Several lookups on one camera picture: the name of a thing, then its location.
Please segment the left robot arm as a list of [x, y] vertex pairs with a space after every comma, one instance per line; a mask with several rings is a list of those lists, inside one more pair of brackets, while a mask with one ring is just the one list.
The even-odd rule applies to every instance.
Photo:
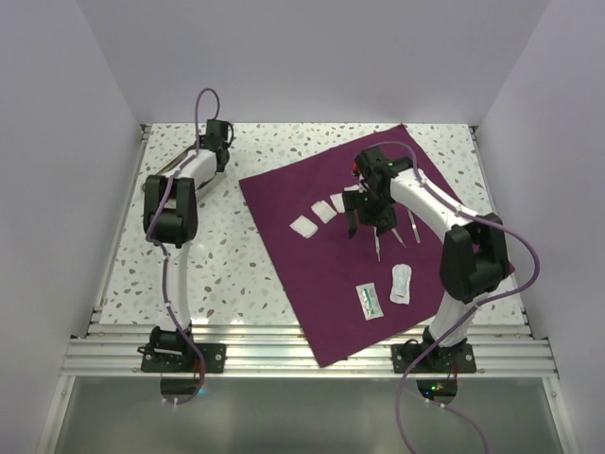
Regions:
[[149, 341], [138, 349], [146, 373], [199, 369], [187, 290], [189, 252], [199, 227], [197, 193], [225, 172], [233, 137], [232, 123], [209, 119], [193, 145], [147, 176], [143, 184], [146, 241], [163, 255], [163, 308]]

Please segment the aluminium rail frame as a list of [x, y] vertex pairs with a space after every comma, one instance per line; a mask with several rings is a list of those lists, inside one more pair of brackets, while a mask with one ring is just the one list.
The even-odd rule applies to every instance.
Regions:
[[[189, 303], [195, 340], [226, 346], [224, 375], [393, 377], [390, 347], [420, 339], [428, 321], [320, 368], [269, 263], [239, 180], [286, 166], [395, 124], [236, 123], [232, 161], [200, 197], [199, 232], [190, 253]], [[492, 211], [489, 192], [465, 124], [406, 124], [463, 202]], [[190, 124], [147, 126], [136, 186], [190, 143]], [[143, 193], [134, 189], [122, 221], [100, 302], [83, 339], [70, 340], [62, 375], [140, 376], [142, 356], [162, 306], [159, 251], [141, 239]], [[471, 326], [477, 374], [466, 377], [553, 377], [547, 340], [535, 340], [519, 295], [483, 307]]]

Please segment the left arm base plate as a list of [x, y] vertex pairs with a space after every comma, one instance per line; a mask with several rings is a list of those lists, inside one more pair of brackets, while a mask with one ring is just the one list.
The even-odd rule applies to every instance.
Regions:
[[222, 343], [196, 343], [203, 356], [188, 344], [181, 350], [152, 348], [149, 344], [137, 348], [142, 355], [141, 371], [144, 373], [178, 374], [200, 373], [222, 374], [226, 362], [226, 345]]

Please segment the purple cloth mat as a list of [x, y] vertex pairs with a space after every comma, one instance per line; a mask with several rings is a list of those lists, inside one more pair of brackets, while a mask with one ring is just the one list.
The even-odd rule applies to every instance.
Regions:
[[[417, 244], [406, 209], [395, 209], [397, 232], [379, 238], [377, 260], [372, 228], [359, 226], [348, 238], [347, 219], [339, 214], [327, 224], [311, 206], [354, 184], [354, 158], [362, 150], [380, 145], [390, 159], [406, 156], [410, 145], [425, 175], [448, 195], [454, 193], [443, 175], [404, 126], [375, 132], [327, 149], [296, 164], [244, 178], [240, 187], [258, 232], [277, 271], [313, 355], [321, 367], [345, 359], [379, 341], [434, 316], [443, 297], [439, 277], [441, 241], [422, 221], [417, 223], [422, 243]], [[310, 238], [289, 225], [305, 216], [318, 226]], [[412, 268], [410, 303], [389, 299], [391, 270]], [[374, 283], [384, 316], [366, 321], [355, 287]]]

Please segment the green white sealed packet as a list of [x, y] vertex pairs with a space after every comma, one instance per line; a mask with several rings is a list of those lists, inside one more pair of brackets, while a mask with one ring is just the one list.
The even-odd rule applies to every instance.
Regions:
[[382, 318], [384, 316], [380, 306], [374, 283], [362, 284], [355, 287], [359, 303], [366, 321]]

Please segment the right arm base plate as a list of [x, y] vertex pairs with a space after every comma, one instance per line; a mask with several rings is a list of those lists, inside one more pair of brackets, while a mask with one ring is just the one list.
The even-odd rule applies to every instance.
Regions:
[[[403, 374], [429, 344], [408, 340], [393, 344], [390, 356], [395, 374]], [[477, 371], [473, 348], [466, 341], [453, 347], [437, 346], [411, 370], [412, 374], [474, 374]]]

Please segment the silver straight tweezers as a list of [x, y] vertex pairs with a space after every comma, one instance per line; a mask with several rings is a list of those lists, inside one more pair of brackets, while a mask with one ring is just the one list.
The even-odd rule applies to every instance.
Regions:
[[406, 244], [403, 241], [403, 239], [401, 238], [400, 234], [397, 232], [396, 229], [391, 229], [391, 232], [393, 233], [393, 235], [395, 236], [395, 238], [397, 239], [397, 241], [404, 247], [406, 248]]

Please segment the white blue sterile pouch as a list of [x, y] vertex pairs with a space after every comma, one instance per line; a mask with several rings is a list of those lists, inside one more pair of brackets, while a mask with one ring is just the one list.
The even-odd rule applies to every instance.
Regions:
[[412, 268], [407, 264], [395, 265], [391, 270], [391, 290], [389, 299], [397, 305], [410, 303], [410, 283]]

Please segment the white gauze pad far left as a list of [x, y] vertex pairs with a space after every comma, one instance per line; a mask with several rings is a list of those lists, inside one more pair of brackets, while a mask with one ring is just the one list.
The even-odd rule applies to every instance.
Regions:
[[299, 216], [296, 218], [289, 227], [304, 238], [312, 237], [317, 231], [318, 226], [305, 216]]

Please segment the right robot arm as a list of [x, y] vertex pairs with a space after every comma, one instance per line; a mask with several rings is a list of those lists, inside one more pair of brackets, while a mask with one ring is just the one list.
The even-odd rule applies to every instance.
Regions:
[[414, 212], [441, 241], [439, 277], [443, 298], [421, 342], [407, 342], [398, 352], [413, 373], [445, 373], [469, 353], [467, 332], [479, 300], [493, 294], [510, 275], [502, 221], [494, 213], [480, 216], [437, 187], [418, 167], [414, 154], [394, 161], [380, 146], [354, 159], [356, 190], [343, 193], [348, 235], [358, 225], [380, 237], [397, 226], [395, 208]]

